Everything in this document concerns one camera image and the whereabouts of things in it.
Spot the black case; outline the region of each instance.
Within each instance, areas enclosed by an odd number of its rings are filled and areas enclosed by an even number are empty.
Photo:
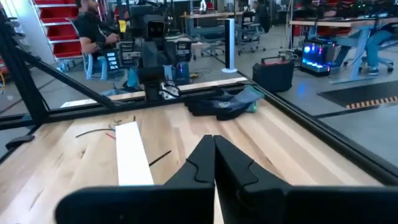
[[[280,62],[265,64],[268,59],[281,58]],[[253,81],[271,93],[287,91],[292,87],[294,63],[285,57],[267,57],[261,64],[253,65]]]

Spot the desk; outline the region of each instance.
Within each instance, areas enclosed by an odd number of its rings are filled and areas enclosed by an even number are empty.
[[[315,21],[302,20],[302,21],[290,21],[290,24],[291,25],[299,25],[299,26],[311,26],[310,34],[312,34],[312,35],[316,34],[315,27],[314,27],[315,25],[328,26],[328,27],[350,27],[353,29],[359,29],[361,34],[359,36],[358,45],[357,45],[356,51],[355,51],[355,56],[354,56],[355,62],[354,62],[353,70],[351,71],[351,76],[349,78],[342,78],[339,80],[331,80],[330,81],[330,83],[332,83],[332,84],[339,84],[339,83],[355,82],[355,81],[369,80],[369,79],[375,78],[375,77],[369,76],[369,75],[366,75],[363,77],[358,76],[358,70],[359,70],[359,66],[361,65],[361,60],[357,59],[363,54],[363,52],[365,50],[366,41],[369,38],[370,30],[373,29],[375,22],[376,21],[374,19],[364,19],[364,20],[346,19],[343,21],[336,21],[333,19],[320,19],[316,23],[315,23]],[[384,26],[391,22],[398,22],[398,17],[380,18],[377,23],[377,26],[381,27],[381,26]]]
[[[107,128],[113,120],[131,122],[134,116],[148,161],[172,150],[150,168],[155,184],[165,183],[178,171],[204,134],[220,134],[293,185],[380,185],[265,100],[258,102],[256,113],[223,122],[212,116],[193,117],[183,104],[176,104],[42,125],[32,142],[22,145],[0,166],[0,223],[53,223],[53,210],[64,195],[82,187],[118,185],[115,140],[107,132],[75,136]],[[215,223],[223,223],[218,199],[215,204]]]
[[[242,14],[243,12],[236,12],[237,16],[242,16]],[[193,25],[194,19],[203,19],[211,17],[228,17],[233,15],[234,15],[233,12],[218,12],[218,13],[209,13],[209,14],[182,15],[180,17],[183,18],[185,21],[185,33],[187,35],[200,35],[206,33],[214,33],[218,31],[224,32],[224,27],[194,27]]]

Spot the person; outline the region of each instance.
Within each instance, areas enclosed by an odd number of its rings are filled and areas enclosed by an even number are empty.
[[[97,52],[99,44],[103,44],[104,48],[110,48],[119,42],[119,35],[97,19],[98,3],[96,1],[76,0],[76,5],[79,8],[79,16],[75,21],[75,27],[79,33],[81,51],[84,54],[100,55]]]
[[[261,27],[264,29],[264,32],[267,33],[271,28],[271,20],[269,17],[269,13],[267,7],[264,5],[260,5],[258,1],[253,2],[252,8],[256,12],[256,18],[254,22],[259,23]]]
[[[325,17],[340,17],[336,11],[327,11],[324,13]],[[393,35],[395,35],[396,31],[393,27],[394,23],[387,24],[381,28],[376,30],[371,30],[369,39],[366,42],[365,51],[367,55],[367,63],[368,63],[368,75],[378,75],[379,74],[379,45],[384,41],[390,39]],[[349,38],[358,39],[360,36],[360,31],[356,32],[349,36]],[[332,67],[340,67],[343,63],[345,57],[347,56],[351,47],[341,46],[340,52],[336,57]]]

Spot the red box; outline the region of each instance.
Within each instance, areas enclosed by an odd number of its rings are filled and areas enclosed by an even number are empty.
[[[72,57],[81,55],[81,47],[79,42],[58,43],[54,44],[54,56],[57,58]]]
[[[68,22],[66,18],[76,19],[79,14],[77,7],[45,7],[40,11],[40,20],[44,23]]]
[[[72,25],[50,26],[47,31],[49,40],[75,40],[78,39]]]
[[[42,4],[75,4],[75,0],[35,0],[37,5]]]

